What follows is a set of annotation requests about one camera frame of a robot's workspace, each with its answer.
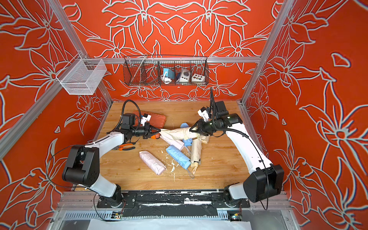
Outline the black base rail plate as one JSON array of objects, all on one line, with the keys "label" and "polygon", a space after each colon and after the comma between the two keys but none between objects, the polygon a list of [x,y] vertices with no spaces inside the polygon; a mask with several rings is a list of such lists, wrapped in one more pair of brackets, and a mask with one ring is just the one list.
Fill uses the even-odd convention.
[{"label": "black base rail plate", "polygon": [[249,208],[248,199],[226,202],[222,189],[210,190],[131,190],[122,191],[117,208],[146,206],[205,205],[213,208]]}]

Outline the orange black pliers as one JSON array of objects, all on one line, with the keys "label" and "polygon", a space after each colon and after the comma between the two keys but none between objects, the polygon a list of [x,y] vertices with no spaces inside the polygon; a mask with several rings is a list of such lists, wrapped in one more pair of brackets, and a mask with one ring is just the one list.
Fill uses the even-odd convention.
[{"label": "orange black pliers", "polygon": [[122,144],[122,145],[119,145],[113,148],[113,150],[119,150],[119,151],[127,151],[127,150],[133,150],[133,149],[135,149],[135,146],[132,143]]}]

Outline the blue umbrella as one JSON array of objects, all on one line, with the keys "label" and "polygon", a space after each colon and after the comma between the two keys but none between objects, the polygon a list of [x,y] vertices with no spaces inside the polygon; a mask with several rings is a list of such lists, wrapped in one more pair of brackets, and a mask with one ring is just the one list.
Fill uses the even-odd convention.
[{"label": "blue umbrella", "polygon": [[190,159],[183,154],[177,147],[175,147],[174,145],[170,145],[168,148],[166,148],[166,152],[173,157],[173,159],[175,161],[177,161],[177,163],[179,163],[179,165],[181,167],[183,167],[185,170],[187,170],[190,165]]},{"label": "blue umbrella", "polygon": [[[189,127],[187,123],[182,123],[180,125],[180,128],[187,128],[187,127]],[[182,142],[185,144],[186,147],[189,147],[189,146],[192,146],[193,139],[182,140]]]}]

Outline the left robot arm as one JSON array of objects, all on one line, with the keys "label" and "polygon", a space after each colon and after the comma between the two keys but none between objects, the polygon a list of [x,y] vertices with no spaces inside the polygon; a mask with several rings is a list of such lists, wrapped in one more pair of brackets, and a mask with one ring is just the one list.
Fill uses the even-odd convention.
[{"label": "left robot arm", "polygon": [[107,135],[86,145],[71,147],[62,180],[95,192],[112,208],[123,204],[121,187],[100,173],[100,158],[112,149],[127,144],[133,137],[151,138],[161,130],[152,126],[132,100],[123,103],[118,124]]}]

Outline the beige umbrella sleeve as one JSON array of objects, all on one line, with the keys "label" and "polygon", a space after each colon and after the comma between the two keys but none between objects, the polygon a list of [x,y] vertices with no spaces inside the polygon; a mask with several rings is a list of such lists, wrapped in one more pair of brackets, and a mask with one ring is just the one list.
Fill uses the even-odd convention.
[{"label": "beige umbrella sleeve", "polygon": [[160,135],[171,140],[191,139],[189,128],[177,128],[172,130],[161,130]]}]

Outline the blue umbrella back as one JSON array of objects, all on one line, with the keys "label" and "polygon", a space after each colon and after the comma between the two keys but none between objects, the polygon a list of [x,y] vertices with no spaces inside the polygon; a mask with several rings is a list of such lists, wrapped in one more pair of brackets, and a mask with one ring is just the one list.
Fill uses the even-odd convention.
[{"label": "blue umbrella back", "polygon": [[[187,123],[182,123],[180,125],[180,128],[187,128],[187,127],[189,127]],[[186,147],[189,147],[189,146],[192,146],[193,139],[182,140],[182,142],[185,144]]]}]

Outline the blue umbrella front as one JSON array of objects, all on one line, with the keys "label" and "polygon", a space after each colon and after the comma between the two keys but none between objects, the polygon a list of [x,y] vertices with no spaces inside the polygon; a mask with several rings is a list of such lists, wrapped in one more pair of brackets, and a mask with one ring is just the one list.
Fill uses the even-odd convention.
[{"label": "blue umbrella front", "polygon": [[187,170],[190,165],[190,159],[183,154],[177,147],[175,147],[174,145],[170,145],[168,148],[166,148],[166,152],[173,157],[173,159],[175,161],[177,161],[177,163],[179,163],[179,165],[181,167],[183,167],[185,170]]}]

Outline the pink umbrella near front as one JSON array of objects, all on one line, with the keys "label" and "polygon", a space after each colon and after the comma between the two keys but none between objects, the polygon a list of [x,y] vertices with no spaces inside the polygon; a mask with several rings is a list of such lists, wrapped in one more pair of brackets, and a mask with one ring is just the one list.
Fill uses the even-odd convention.
[{"label": "pink umbrella near front", "polygon": [[139,152],[142,161],[156,174],[161,175],[167,168],[166,166],[149,151],[143,150]]}]

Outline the beige umbrella back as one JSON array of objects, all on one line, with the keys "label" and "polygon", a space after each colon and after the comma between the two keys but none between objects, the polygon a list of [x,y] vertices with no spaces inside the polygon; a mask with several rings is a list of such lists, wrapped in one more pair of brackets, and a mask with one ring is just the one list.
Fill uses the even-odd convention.
[{"label": "beige umbrella back", "polygon": [[209,139],[210,139],[210,136],[200,135],[200,140],[204,144],[208,144],[209,143]]}]

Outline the white box with dots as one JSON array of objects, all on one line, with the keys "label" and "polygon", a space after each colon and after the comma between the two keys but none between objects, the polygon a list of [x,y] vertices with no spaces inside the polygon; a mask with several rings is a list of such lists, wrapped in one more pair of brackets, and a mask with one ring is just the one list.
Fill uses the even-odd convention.
[{"label": "white box with dots", "polygon": [[191,82],[193,83],[204,83],[205,82],[205,76],[200,74],[193,74],[191,77]]}]

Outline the orange plastic tool case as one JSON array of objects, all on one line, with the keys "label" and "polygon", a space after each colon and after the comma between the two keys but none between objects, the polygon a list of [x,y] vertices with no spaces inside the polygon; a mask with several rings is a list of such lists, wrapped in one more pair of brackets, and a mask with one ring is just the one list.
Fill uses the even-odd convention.
[{"label": "orange plastic tool case", "polygon": [[[133,112],[135,114],[135,124],[133,125],[134,127],[135,126],[144,126],[144,124],[142,124],[140,121],[139,121],[139,112],[138,110],[135,110]],[[145,123],[149,123],[151,126],[155,127],[155,128],[164,128],[165,126],[165,123],[166,123],[166,116],[164,115],[161,115],[161,114],[156,114],[156,113],[153,113],[153,112],[144,112],[144,111],[141,111],[141,115],[144,117],[145,114],[147,115],[150,115],[150,120],[149,121],[145,121]]]}]

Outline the white mesh wall basket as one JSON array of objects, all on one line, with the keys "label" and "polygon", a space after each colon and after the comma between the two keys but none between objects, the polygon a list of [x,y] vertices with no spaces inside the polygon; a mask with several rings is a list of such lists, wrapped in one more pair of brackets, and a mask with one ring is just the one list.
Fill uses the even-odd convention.
[{"label": "white mesh wall basket", "polygon": [[96,64],[77,59],[62,70],[57,81],[69,95],[93,95],[106,72],[102,59],[98,59]]}]

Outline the pink umbrella near case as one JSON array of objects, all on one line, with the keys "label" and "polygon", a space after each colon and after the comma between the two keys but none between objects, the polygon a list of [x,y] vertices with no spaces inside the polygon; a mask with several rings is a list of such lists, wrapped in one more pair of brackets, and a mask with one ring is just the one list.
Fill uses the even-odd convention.
[{"label": "pink umbrella near case", "polygon": [[185,144],[181,141],[181,140],[172,140],[170,138],[167,138],[165,136],[160,136],[160,138],[162,140],[164,140],[167,144],[169,145],[173,145],[174,147],[176,147],[179,150],[183,150]]}]

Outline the white round-dial device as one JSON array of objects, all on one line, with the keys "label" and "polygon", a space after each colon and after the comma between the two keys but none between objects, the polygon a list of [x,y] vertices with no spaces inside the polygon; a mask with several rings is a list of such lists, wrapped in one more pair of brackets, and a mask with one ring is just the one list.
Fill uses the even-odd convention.
[{"label": "white round-dial device", "polygon": [[180,73],[177,75],[177,81],[179,83],[189,82],[191,77],[191,72],[187,69],[181,69]]}]

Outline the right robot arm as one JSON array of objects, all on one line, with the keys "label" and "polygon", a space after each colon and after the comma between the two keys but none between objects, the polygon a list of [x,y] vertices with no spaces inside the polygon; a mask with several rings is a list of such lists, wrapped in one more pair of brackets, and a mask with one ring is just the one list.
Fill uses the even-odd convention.
[{"label": "right robot arm", "polygon": [[262,153],[237,113],[229,113],[225,103],[216,102],[211,92],[210,106],[201,108],[198,114],[201,118],[189,131],[202,136],[213,136],[221,131],[234,143],[249,171],[244,182],[225,187],[223,197],[226,203],[243,199],[256,203],[281,193],[283,168]]}]

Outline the beige umbrella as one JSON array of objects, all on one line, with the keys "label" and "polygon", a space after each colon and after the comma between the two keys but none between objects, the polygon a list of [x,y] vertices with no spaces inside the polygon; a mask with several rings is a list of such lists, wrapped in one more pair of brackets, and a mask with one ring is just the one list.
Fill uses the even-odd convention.
[{"label": "beige umbrella", "polygon": [[191,146],[191,167],[196,168],[201,163],[202,141],[200,138],[193,140]]},{"label": "beige umbrella", "polygon": [[200,140],[204,144],[208,144],[209,143],[209,139],[210,139],[210,136],[200,135]]},{"label": "beige umbrella", "polygon": [[186,139],[193,139],[193,140],[198,139],[198,138],[191,138],[190,137],[190,131],[189,131],[189,129],[190,129],[189,127],[182,128],[183,135],[182,135],[181,139],[183,139],[183,140],[186,140]]}]

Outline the blue white device in basket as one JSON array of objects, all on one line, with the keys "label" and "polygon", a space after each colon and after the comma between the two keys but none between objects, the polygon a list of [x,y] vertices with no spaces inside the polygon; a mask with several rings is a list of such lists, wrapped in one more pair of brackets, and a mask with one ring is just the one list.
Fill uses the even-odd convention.
[{"label": "blue white device in basket", "polygon": [[163,68],[162,81],[164,84],[170,84],[175,81],[175,73],[170,68]]}]

